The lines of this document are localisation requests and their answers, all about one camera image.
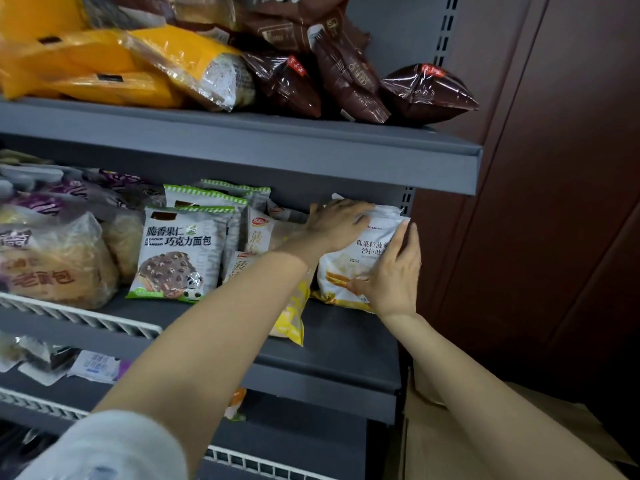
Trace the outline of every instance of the gray metal shelf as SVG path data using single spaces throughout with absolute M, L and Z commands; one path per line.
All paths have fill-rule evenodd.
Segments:
M 16 369 L 0 374 L 0 387 L 84 411 L 91 411 L 110 388 L 80 378 L 63 378 L 44 387 Z M 366 419 L 254 391 L 247 394 L 243 411 L 247 421 L 223 420 L 212 445 L 331 478 L 364 478 Z M 72 424 L 6 403 L 0 403 L 0 417 L 55 434 Z M 228 478 L 228 468 L 203 460 L 200 473 Z M 255 478 L 241 473 L 237 478 Z
M 25 98 L 0 133 L 475 194 L 482 149 L 428 128 Z
M 165 329 L 187 309 L 172 301 L 124 299 L 101 313 Z M 396 340 L 377 317 L 309 300 L 303 313 L 305 346 L 268 338 L 244 377 L 249 389 L 393 424 L 401 388 Z M 151 340 L 48 315 L 0 308 L 0 330 L 133 360 Z

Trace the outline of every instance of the red label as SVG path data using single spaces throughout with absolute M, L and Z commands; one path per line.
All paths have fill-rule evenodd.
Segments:
M 299 73 L 300 75 L 307 74 L 307 70 L 304 67 L 302 67 L 302 64 L 300 63 L 300 61 L 297 60 L 297 58 L 295 58 L 295 56 L 293 55 L 290 55 L 287 58 L 287 65 L 291 67 L 294 71 Z
M 431 64 L 422 64 L 422 73 L 425 75 L 432 75 L 434 77 L 444 77 L 447 74 L 441 68 Z

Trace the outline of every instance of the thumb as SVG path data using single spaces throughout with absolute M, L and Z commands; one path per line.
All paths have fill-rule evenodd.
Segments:
M 347 282 L 347 290 L 352 292 L 356 296 L 367 295 L 369 291 L 370 282 L 368 278 L 356 278 Z

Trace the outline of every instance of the brown wooden door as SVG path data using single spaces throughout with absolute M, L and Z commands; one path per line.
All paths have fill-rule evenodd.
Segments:
M 441 216 L 416 201 L 414 219 L 460 240 L 440 236 L 449 249 L 432 266 L 449 260 L 451 279 L 423 282 L 422 311 L 505 377 L 526 382 L 528 370 L 545 382 L 550 340 L 560 343 L 556 330 L 640 197 L 638 13 L 640 0 L 549 0 L 482 192 Z M 583 329 L 572 347 L 601 332 Z

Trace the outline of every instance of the sleeve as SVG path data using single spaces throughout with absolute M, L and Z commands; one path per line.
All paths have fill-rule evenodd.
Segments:
M 130 411 L 78 421 L 17 480 L 187 480 L 180 443 L 161 425 Z

